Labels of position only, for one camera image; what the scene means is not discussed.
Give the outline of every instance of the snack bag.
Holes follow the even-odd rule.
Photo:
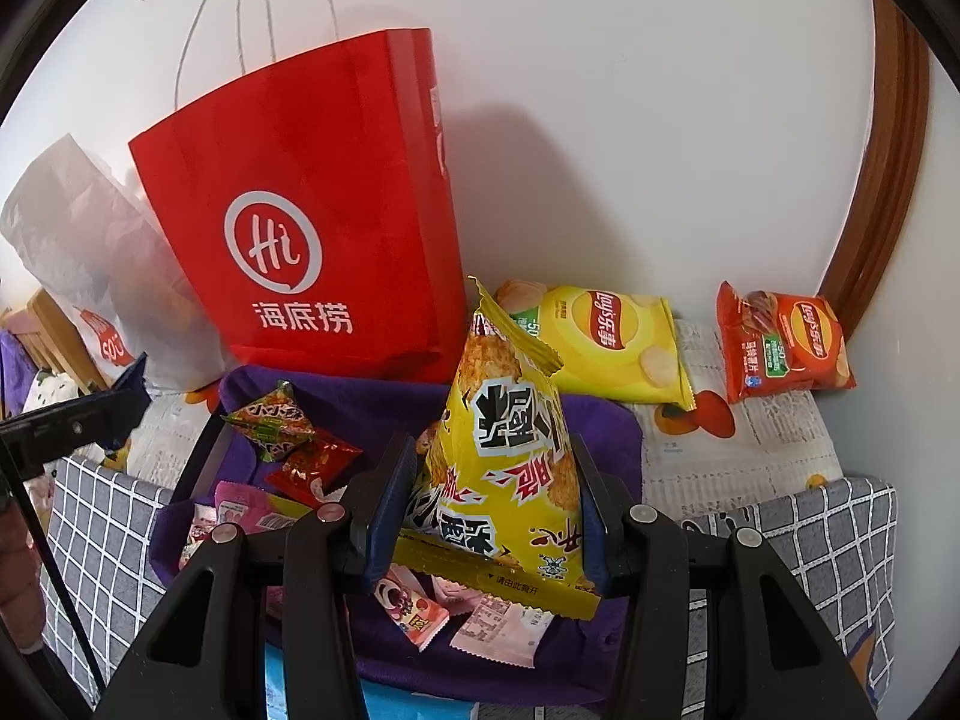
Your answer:
[[[728,403],[791,389],[856,386],[843,328],[822,298],[767,292],[741,298],[725,281],[717,293],[717,323]]]
[[[333,433],[316,429],[314,440],[296,447],[282,468],[267,474],[263,481],[315,509],[325,502],[325,490],[359,454],[361,450]]]
[[[550,379],[563,363],[476,283],[480,307],[407,506],[417,533],[401,532],[394,561],[589,619],[577,469]]]
[[[260,447],[259,456],[264,463],[283,460],[316,432],[296,405],[293,385],[285,381],[277,382],[272,392],[226,415],[224,422]]]
[[[413,572],[395,563],[376,583],[373,595],[416,649],[423,652],[450,620],[450,612],[431,601]]]
[[[549,611],[488,595],[453,635],[450,646],[498,664],[533,668],[536,648],[551,622]]]
[[[563,358],[554,376],[561,392],[694,407],[665,298],[512,280],[496,301]]]
[[[191,557],[200,549],[200,545],[210,538],[210,532],[216,527],[217,509],[212,506],[202,506],[199,503],[194,504],[193,521],[190,523],[190,530],[187,531],[186,543],[179,559],[179,569],[181,571],[184,570],[184,565],[187,565]]]
[[[293,501],[283,501],[264,490],[239,482],[218,482],[213,491],[217,524],[232,522],[248,536],[275,531],[293,525],[310,509]]]
[[[433,597],[450,612],[451,617],[474,613],[480,602],[490,597],[483,590],[464,587],[443,577],[430,577],[430,580],[433,583]]]

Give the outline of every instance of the barcode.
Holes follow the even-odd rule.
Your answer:
[[[293,517],[285,517],[283,514],[265,514],[264,517],[258,519],[256,524],[261,528],[266,528],[268,531],[277,531],[280,528],[293,525],[295,522],[296,519]]]

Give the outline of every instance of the purple cloth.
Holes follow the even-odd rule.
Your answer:
[[[7,414],[0,418],[6,418],[23,411],[30,385],[37,376],[37,366],[23,344],[7,330],[0,330],[0,354],[3,355],[3,402],[7,409]]]
[[[440,416],[448,394],[447,386],[286,373],[250,365],[224,377],[220,386],[224,408],[229,412],[246,405],[273,389],[280,378],[293,383],[296,400],[315,425],[364,450],[365,455],[338,485],[375,463],[395,431],[418,436]],[[639,500],[641,435],[634,416],[620,405],[584,395],[564,395],[562,402],[570,433],[584,437],[598,469],[623,479]],[[258,464],[253,447],[238,435],[227,450],[218,479],[270,490],[263,483],[269,470]],[[157,517],[150,558],[164,584],[176,574],[176,559],[192,515],[193,503],[184,501],[162,509]],[[432,592],[429,583],[426,589]],[[451,620],[419,653],[376,599],[350,597],[347,603],[360,676],[411,691],[525,706],[602,701],[613,675],[626,613],[626,601],[618,599],[601,602],[597,614],[586,622],[557,618],[536,651],[536,668],[524,669],[451,648],[450,638],[465,617]]]

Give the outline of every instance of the red chip bag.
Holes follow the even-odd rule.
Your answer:
[[[843,328],[822,298],[753,292],[741,298],[724,282],[717,323],[727,367],[727,401],[791,389],[856,386]]]
[[[296,447],[280,469],[264,477],[289,498],[313,509],[323,503],[323,495],[361,450],[317,429],[313,440]]]

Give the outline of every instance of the wooden chair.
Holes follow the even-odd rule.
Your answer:
[[[0,327],[16,336],[37,367],[69,374],[84,394],[107,389],[77,328],[47,290],[37,290],[25,309],[0,317]]]

